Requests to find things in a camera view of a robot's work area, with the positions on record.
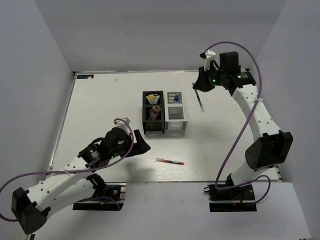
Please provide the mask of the red pen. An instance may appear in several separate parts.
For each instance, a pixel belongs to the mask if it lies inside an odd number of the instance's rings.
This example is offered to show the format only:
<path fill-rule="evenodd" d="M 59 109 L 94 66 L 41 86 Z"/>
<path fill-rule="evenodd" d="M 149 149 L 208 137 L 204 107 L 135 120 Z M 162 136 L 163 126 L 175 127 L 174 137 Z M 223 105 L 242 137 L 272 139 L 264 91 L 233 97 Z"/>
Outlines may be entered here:
<path fill-rule="evenodd" d="M 167 164 L 182 165 L 182 166 L 185 164 L 184 162 L 181 162 L 181 161 L 167 160 L 163 158 L 156 158 L 155 161 L 159 163 L 167 163 Z"/>

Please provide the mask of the green capped pen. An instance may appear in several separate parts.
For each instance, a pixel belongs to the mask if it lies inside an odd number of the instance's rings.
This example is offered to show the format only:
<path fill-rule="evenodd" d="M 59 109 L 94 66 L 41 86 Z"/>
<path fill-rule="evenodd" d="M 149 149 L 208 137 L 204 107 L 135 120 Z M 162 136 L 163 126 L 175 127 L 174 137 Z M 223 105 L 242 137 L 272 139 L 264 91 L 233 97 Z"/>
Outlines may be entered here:
<path fill-rule="evenodd" d="M 198 103 L 199 103 L 199 106 L 200 106 L 200 110 L 201 110 L 202 113 L 204 113 L 205 110 L 204 110 L 202 101 L 201 101 L 201 99 L 200 99 L 199 93 L 198 93 L 198 91 L 197 91 L 196 89 L 194 89 L 194 92 L 195 92 L 196 98 L 197 98 L 197 100 L 198 100 Z"/>

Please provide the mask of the pink pencil case tube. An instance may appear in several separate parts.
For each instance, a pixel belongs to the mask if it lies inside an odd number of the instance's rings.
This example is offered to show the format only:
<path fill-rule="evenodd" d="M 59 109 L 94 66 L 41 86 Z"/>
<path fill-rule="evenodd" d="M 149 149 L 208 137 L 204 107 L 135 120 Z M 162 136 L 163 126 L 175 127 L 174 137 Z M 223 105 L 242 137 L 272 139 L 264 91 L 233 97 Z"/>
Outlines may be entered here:
<path fill-rule="evenodd" d="M 149 120 L 157 120 L 161 114 L 161 107 L 159 105 L 153 105 L 150 110 Z"/>

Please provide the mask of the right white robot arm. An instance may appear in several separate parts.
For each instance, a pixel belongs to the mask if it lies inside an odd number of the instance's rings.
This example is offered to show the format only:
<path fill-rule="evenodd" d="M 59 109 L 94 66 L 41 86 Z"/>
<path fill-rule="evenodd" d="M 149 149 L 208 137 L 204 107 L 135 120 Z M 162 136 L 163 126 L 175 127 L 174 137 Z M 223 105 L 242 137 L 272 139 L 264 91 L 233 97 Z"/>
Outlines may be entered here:
<path fill-rule="evenodd" d="M 244 193 L 244 187 L 263 177 L 263 173 L 285 162 L 293 136 L 284 132 L 274 122 L 263 100 L 261 90 L 248 71 L 242 71 L 239 55 L 236 51 L 219 54 L 207 50 L 200 54 L 204 65 L 198 69 L 194 90 L 209 92 L 217 86 L 224 87 L 241 108 L 245 118 L 245 127 L 249 127 L 253 143 L 245 151 L 245 161 L 231 173 L 224 186 L 214 187 L 220 193 L 236 200 Z"/>

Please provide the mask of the white yellow marker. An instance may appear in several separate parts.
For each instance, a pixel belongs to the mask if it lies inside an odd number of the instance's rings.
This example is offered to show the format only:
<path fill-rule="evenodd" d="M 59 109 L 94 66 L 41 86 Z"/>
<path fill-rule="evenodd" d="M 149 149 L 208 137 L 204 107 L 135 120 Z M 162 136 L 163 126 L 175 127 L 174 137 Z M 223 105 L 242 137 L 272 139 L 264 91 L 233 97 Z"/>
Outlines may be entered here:
<path fill-rule="evenodd" d="M 154 96 L 152 94 L 149 94 L 148 96 L 152 104 L 155 104 L 156 102 L 155 102 Z"/>
<path fill-rule="evenodd" d="M 152 97 L 152 101 L 153 101 L 154 104 L 157 104 L 159 99 L 160 99 L 159 96 L 157 96 L 157 97 L 154 97 L 154 96 L 153 96 L 153 97 Z"/>
<path fill-rule="evenodd" d="M 152 104 L 151 102 L 150 102 L 150 99 L 149 99 L 149 96 L 148 95 L 146 95 L 146 100 L 147 100 L 147 102 L 148 102 L 148 104 Z"/>
<path fill-rule="evenodd" d="M 153 97 L 150 94 L 146 96 L 146 99 L 150 104 L 154 104 Z"/>

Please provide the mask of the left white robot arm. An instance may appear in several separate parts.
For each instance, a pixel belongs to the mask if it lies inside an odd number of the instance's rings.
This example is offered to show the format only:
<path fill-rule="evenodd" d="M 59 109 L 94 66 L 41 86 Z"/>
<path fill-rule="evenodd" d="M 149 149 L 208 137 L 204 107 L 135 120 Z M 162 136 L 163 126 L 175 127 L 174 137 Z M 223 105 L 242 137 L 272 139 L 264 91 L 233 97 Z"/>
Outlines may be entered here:
<path fill-rule="evenodd" d="M 30 235 L 39 230 L 58 211 L 76 202 L 119 200 L 111 186 L 97 174 L 115 157 L 133 157 L 145 154 L 151 147 L 138 129 L 130 133 L 117 125 L 105 137 L 93 140 L 67 164 L 62 174 L 52 174 L 28 189 L 19 187 L 12 194 L 11 210 L 23 232 Z"/>

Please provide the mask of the small blue spray bottle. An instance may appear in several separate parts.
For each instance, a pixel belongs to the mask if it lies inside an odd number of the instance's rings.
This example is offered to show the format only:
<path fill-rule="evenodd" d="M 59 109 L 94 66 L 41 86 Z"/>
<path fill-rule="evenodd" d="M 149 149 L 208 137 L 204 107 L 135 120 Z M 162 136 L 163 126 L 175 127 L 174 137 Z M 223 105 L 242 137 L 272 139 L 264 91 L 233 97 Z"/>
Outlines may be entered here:
<path fill-rule="evenodd" d="M 173 102 L 176 103 L 176 104 L 180 103 L 180 95 L 179 95 L 179 93 L 175 94 Z"/>

